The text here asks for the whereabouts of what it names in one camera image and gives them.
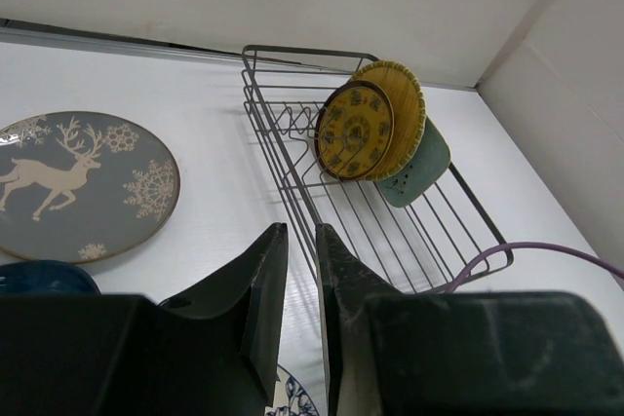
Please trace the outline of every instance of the reindeer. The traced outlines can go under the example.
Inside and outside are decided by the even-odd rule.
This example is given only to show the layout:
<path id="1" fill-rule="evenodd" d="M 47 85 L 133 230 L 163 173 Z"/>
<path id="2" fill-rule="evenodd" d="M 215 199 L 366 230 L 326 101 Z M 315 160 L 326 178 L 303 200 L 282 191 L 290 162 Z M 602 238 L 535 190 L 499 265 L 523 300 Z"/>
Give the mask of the reindeer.
<path id="1" fill-rule="evenodd" d="M 43 201 L 41 207 L 32 213 L 32 219 L 39 221 L 41 211 L 43 211 L 59 194 L 64 195 L 67 200 L 61 204 L 50 207 L 50 210 L 65 208 L 69 204 L 74 203 L 76 201 L 76 196 L 72 193 L 72 190 L 79 189 L 87 183 L 88 170 L 97 169 L 101 166 L 100 163 L 95 161 L 99 156 L 98 150 L 102 145 L 101 132 L 94 131 L 93 127 L 88 125 L 83 132 L 91 138 L 94 145 L 91 150 L 85 153 L 79 153 L 78 150 L 84 147 L 84 140 L 76 141 L 73 146 L 70 146 L 70 143 L 78 136 L 78 130 L 80 129 L 79 121 L 72 117 L 67 129 L 62 124 L 57 127 L 63 135 L 63 140 L 60 141 L 57 138 L 57 142 L 76 157 L 76 164 L 74 167 L 71 170 L 57 170 L 39 161 L 15 160 L 12 158 L 11 161 L 16 166 L 8 174 L 0 176 L 0 182 L 7 182 L 4 186 L 4 195 L 2 199 L 0 199 L 0 211 L 5 210 L 7 198 L 11 192 L 37 183 L 46 189 L 50 189 L 50 194 L 48 194 L 46 200 Z"/>

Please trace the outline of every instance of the blue bowl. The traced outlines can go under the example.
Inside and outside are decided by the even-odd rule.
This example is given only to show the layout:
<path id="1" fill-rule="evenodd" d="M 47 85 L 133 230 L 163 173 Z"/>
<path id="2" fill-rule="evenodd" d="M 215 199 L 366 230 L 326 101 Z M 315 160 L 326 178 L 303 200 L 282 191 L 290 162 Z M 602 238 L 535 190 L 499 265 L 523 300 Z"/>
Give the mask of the blue bowl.
<path id="1" fill-rule="evenodd" d="M 96 282 L 75 265 L 32 260 L 0 267 L 0 294 L 99 294 Z"/>

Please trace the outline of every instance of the white table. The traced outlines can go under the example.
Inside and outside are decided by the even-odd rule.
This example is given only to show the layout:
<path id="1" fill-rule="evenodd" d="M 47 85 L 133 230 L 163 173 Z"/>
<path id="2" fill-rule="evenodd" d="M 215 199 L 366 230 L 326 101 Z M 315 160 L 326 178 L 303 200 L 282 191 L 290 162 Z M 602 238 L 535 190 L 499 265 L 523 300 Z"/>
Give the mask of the white table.
<path id="1" fill-rule="evenodd" d="M 157 134 L 181 170 L 177 208 L 152 240 L 85 265 L 105 293 L 161 301 L 242 252 L 284 207 L 243 110 L 232 59 L 184 61 L 0 43 L 2 125 L 60 110 L 119 115 Z M 547 241 L 591 251 L 522 153 L 472 92 L 426 89 L 429 115 L 455 164 L 509 241 Z M 280 363 L 325 414 L 316 286 L 291 236 Z M 14 261 L 2 254 L 0 261 Z M 461 290 L 556 289 L 585 297 L 624 349 L 624 292 L 581 260 L 518 251 L 507 270 Z"/>

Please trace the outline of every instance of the snowflake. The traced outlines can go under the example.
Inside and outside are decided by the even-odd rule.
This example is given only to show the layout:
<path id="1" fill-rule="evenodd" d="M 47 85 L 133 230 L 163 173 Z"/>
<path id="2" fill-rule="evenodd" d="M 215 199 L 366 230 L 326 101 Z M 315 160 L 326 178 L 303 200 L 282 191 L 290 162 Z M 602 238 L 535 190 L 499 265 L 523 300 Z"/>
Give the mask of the snowflake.
<path id="1" fill-rule="evenodd" d="M 120 151 L 133 151 L 138 140 L 138 133 L 133 132 L 128 124 L 118 127 L 110 126 L 106 129 L 104 143 L 113 153 Z"/>
<path id="2" fill-rule="evenodd" d="M 104 244 L 87 244 L 78 250 L 78 253 L 83 260 L 95 260 L 106 254 L 106 247 Z"/>
<path id="3" fill-rule="evenodd" d="M 124 188 L 133 193 L 124 200 L 124 204 L 140 205 L 136 214 L 137 218 L 143 218 L 153 213 L 156 220 L 160 220 L 167 207 L 170 198 L 174 195 L 174 166 L 171 161 L 160 166 L 154 160 L 149 162 L 149 171 L 133 170 L 136 182 L 124 184 Z"/>
<path id="4" fill-rule="evenodd" d="M 44 142 L 44 136 L 52 130 L 49 127 L 42 127 L 39 121 L 45 121 L 46 116 L 37 116 L 19 121 L 5 130 L 0 131 L 0 142 L 15 143 L 18 148 L 26 146 L 29 139 L 33 139 L 35 145 Z"/>

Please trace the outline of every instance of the drying rack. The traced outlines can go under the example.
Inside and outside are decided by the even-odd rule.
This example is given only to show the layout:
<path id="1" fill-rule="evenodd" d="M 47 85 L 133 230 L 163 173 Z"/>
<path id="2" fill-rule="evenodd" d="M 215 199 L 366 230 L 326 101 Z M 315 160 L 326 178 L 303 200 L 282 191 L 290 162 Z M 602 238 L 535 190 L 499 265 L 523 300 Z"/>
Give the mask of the drying rack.
<path id="1" fill-rule="evenodd" d="M 454 164 L 405 208 L 388 205 L 374 183 L 336 180 L 318 164 L 319 111 L 336 88 L 377 57 L 247 46 L 242 59 L 245 110 L 315 280 L 315 226 L 322 222 L 332 224 L 354 255 L 403 292 L 444 290 L 478 252 L 505 243 Z M 511 252 L 496 254 L 466 281 L 512 262 Z"/>

